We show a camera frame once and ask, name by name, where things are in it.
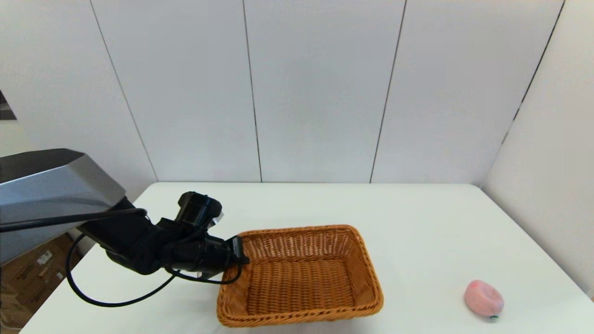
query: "pink donut toy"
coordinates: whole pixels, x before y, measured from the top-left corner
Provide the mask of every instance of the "pink donut toy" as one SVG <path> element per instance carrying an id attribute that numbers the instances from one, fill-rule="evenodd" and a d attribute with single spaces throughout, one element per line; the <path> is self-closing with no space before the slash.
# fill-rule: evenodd
<path id="1" fill-rule="evenodd" d="M 474 313 L 485 317 L 497 317 L 503 310 L 501 294 L 491 285 L 479 280 L 468 284 L 464 301 Z"/>

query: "rectangular wicker basket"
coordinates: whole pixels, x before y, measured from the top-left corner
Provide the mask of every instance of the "rectangular wicker basket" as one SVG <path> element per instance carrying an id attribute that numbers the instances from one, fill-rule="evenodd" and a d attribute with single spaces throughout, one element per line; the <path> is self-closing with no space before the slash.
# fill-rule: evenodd
<path id="1" fill-rule="evenodd" d="M 217 316 L 227 327 L 351 319 L 379 312 L 384 297 L 363 238 L 349 225 L 240 234 L 250 264 L 222 285 Z M 225 271 L 231 279 L 236 268 Z"/>

